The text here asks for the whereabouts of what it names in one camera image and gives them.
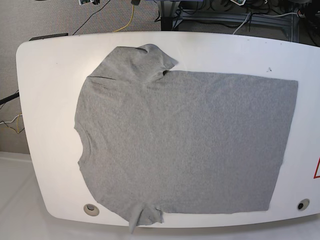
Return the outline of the black bar behind table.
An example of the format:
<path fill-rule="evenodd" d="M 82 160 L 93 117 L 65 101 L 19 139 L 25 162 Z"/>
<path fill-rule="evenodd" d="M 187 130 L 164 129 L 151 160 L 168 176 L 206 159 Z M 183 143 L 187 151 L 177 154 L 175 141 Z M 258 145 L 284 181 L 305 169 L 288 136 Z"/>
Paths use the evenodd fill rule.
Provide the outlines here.
<path fill-rule="evenodd" d="M 69 35 L 68 33 L 58 33 L 58 34 L 42 35 L 42 36 L 32 37 L 29 41 L 44 40 L 44 39 L 58 38 L 58 37 L 66 37 L 66 36 L 68 36 L 68 35 Z"/>

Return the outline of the red warning triangle sticker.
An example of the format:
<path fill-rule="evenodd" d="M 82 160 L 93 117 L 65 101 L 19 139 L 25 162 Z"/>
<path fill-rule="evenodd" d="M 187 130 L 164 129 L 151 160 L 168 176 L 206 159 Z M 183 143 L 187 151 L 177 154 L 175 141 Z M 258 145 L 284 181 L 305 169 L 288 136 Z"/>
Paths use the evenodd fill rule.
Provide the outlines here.
<path fill-rule="evenodd" d="M 317 166 L 316 166 L 313 178 L 314 179 L 320 178 L 320 158 L 317 162 Z"/>

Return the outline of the aluminium frame rail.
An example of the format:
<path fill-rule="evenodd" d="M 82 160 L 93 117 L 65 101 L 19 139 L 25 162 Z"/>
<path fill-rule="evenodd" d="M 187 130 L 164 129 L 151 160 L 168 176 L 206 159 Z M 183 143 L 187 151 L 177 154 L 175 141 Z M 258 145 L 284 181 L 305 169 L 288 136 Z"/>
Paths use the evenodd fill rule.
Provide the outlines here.
<path fill-rule="evenodd" d="M 288 41 L 299 42 L 299 15 L 296 12 L 280 15 L 267 15 L 262 13 L 222 13 L 199 12 L 193 15 L 182 13 L 182 20 L 207 21 L 214 23 L 251 23 L 257 26 L 275 27 L 284 31 Z"/>

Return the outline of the grey T-shirt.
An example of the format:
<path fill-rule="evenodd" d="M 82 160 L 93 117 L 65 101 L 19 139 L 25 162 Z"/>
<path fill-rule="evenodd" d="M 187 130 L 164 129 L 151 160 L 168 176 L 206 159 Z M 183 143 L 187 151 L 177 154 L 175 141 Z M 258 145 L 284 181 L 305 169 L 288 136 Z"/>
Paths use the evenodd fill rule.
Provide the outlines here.
<path fill-rule="evenodd" d="M 298 82 L 175 64 L 153 44 L 118 46 L 86 78 L 74 127 L 91 195 L 131 229 L 163 213 L 267 211 Z"/>

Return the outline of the black table leg post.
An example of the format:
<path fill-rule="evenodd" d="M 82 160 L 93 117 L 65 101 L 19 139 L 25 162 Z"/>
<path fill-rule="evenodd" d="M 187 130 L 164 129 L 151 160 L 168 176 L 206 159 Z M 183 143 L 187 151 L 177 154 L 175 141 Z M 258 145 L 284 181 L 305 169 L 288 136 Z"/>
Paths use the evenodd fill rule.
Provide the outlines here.
<path fill-rule="evenodd" d="M 160 18 L 160 30 L 161 31 L 175 31 L 179 30 L 177 17 L 164 17 Z"/>

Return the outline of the black rod at left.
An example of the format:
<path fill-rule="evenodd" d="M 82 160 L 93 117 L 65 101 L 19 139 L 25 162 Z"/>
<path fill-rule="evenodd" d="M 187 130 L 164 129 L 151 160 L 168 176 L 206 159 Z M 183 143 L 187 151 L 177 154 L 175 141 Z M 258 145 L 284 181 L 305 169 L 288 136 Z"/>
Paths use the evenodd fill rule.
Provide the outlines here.
<path fill-rule="evenodd" d="M 5 98 L 0 100 L 0 105 L 6 104 L 7 102 L 10 102 L 10 101 L 18 98 L 19 96 L 20 96 L 19 92 L 16 92 L 16 93 L 14 93 L 14 94 L 12 94 L 10 96 L 7 96 L 7 97 L 5 97 Z"/>

